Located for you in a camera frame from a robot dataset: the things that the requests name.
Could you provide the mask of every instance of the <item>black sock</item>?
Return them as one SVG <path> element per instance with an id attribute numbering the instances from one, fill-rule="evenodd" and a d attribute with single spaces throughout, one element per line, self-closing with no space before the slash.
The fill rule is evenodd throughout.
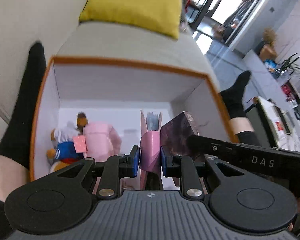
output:
<path id="1" fill-rule="evenodd" d="M 232 87 L 220 92 L 231 119 L 235 117 L 247 117 L 243 109 L 242 98 L 250 76 L 251 72 L 249 70 L 242 72 Z"/>
<path id="2" fill-rule="evenodd" d="M 29 51 L 19 95 L 8 128 L 0 142 L 0 155 L 29 169 L 32 120 L 39 88 L 46 70 L 43 46 L 36 42 Z"/>

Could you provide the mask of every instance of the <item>ribbed gray surface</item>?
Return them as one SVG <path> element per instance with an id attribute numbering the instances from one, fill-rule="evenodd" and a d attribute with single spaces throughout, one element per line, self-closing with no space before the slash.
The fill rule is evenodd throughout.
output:
<path id="1" fill-rule="evenodd" d="M 186 200 L 178 191 L 153 192 L 156 196 L 151 198 L 149 193 L 126 190 L 118 199 L 102 201 L 84 223 L 60 234 L 34 236 L 16 231 L 8 239 L 296 239 L 286 231 L 269 236 L 239 234 L 215 221 L 203 203 Z"/>

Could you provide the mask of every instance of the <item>person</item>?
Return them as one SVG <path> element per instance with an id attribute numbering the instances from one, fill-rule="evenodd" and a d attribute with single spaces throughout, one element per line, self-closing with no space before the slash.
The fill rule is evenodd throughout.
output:
<path id="1" fill-rule="evenodd" d="M 36 42 L 29 50 L 19 95 L 9 126 L 0 142 L 0 239 L 6 238 L 12 232 L 4 214 L 4 201 L 13 190 L 29 182 L 32 120 L 45 70 L 43 46 Z M 249 71 L 241 73 L 234 85 L 220 95 L 240 142 L 260 145 L 242 106 L 244 89 L 250 75 Z"/>

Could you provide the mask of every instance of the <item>pink object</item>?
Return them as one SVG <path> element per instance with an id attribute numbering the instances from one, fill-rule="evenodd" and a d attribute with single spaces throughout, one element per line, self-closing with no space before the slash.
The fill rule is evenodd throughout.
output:
<path id="1" fill-rule="evenodd" d="M 141 158 L 140 158 L 140 188 L 145 188 L 147 172 L 151 171 L 161 177 L 160 169 L 160 128 L 162 113 L 159 114 L 159 131 L 148 131 L 146 119 L 141 110 Z"/>
<path id="2" fill-rule="evenodd" d="M 73 141 L 76 152 L 85 149 L 87 157 L 96 162 L 105 162 L 108 157 L 119 154 L 122 142 L 113 126 L 102 122 L 87 124 L 83 135 L 73 137 Z"/>

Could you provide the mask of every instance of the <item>pillow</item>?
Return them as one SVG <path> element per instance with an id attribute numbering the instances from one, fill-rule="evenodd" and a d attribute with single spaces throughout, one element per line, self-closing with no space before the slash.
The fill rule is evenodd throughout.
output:
<path id="1" fill-rule="evenodd" d="M 131 24 L 177 39 L 180 12 L 181 0 L 88 0 L 79 20 Z"/>

